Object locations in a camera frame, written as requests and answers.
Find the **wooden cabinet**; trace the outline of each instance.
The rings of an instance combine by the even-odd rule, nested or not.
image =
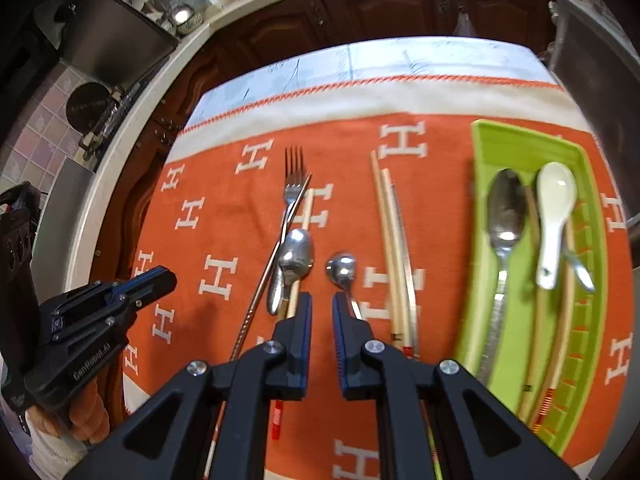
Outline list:
[[[146,208],[175,134],[149,120],[129,154],[102,222],[90,280],[128,280]]]
[[[334,44],[321,0],[284,0],[225,27],[223,43],[244,72]]]
[[[207,41],[175,79],[152,117],[169,132],[177,133],[184,127],[205,92],[245,72],[214,37]]]
[[[337,43],[453,32],[450,0],[322,0]]]
[[[540,54],[554,39],[550,0],[453,0],[466,10],[478,38],[528,46]]]

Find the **white ceramic spoon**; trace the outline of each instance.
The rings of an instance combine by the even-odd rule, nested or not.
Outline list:
[[[545,164],[536,183],[542,243],[536,272],[536,283],[551,290],[558,280],[562,229],[575,205],[573,173],[560,162]]]

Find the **green tray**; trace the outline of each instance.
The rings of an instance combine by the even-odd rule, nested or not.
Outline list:
[[[587,295],[575,286],[574,318],[561,382],[538,436],[561,454],[571,439],[595,374],[607,301],[607,247],[600,197],[588,156],[578,144],[559,137],[526,130],[510,124],[479,120],[472,124],[475,151],[474,241],[470,285],[456,358],[471,373],[478,371],[488,332],[495,284],[497,258],[486,232],[486,199],[495,174],[514,170],[525,185],[532,183],[542,166],[562,162],[571,169],[577,184],[577,203],[572,213],[575,249],[591,273],[596,294]],[[535,308],[536,257],[529,219],[523,238],[510,258],[508,304],[500,345],[489,389],[512,412],[520,401],[529,363],[529,346]],[[549,295],[542,327],[543,347],[536,369],[535,398],[550,357],[561,305],[562,272]]]

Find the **human hand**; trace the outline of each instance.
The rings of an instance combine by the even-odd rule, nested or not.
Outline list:
[[[33,425],[43,433],[53,436],[62,434],[62,425],[39,406],[31,406],[28,410]],[[109,434],[109,414],[98,395],[97,379],[85,386],[69,407],[71,435],[77,440],[88,440],[98,444]]]

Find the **orange tablecloth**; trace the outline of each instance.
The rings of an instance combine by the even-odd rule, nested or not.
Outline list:
[[[486,114],[478,113],[480,106]],[[470,124],[483,116],[578,142],[594,170],[608,226],[609,307],[590,396],[563,457],[577,466],[596,456],[623,391],[632,332],[630,255],[626,230],[616,223],[620,201],[594,137],[584,131],[587,126],[568,95],[554,85],[512,80],[385,78],[319,87],[258,102],[181,134],[138,245],[138,270],[167,266],[178,276],[178,286],[141,311],[129,331],[128,406],[153,394],[192,359],[212,364],[228,359],[278,231],[284,147],[301,145],[316,190],[310,229],[316,264],[302,285],[313,296],[310,380],[305,400],[286,404],[282,437],[269,441],[266,467],[295,479],[377,476],[373,403],[348,404],[338,389],[331,324],[336,288],[324,275],[324,262],[337,250],[357,256],[354,296],[365,312],[376,309],[369,312],[375,315],[373,330],[389,340],[390,325],[383,319],[385,264],[369,166],[370,150],[378,150],[404,213],[421,307],[421,359],[451,356],[471,251]],[[547,116],[548,122],[540,120]],[[412,130],[398,134],[388,126]],[[269,338],[273,325],[263,301],[245,348]]]

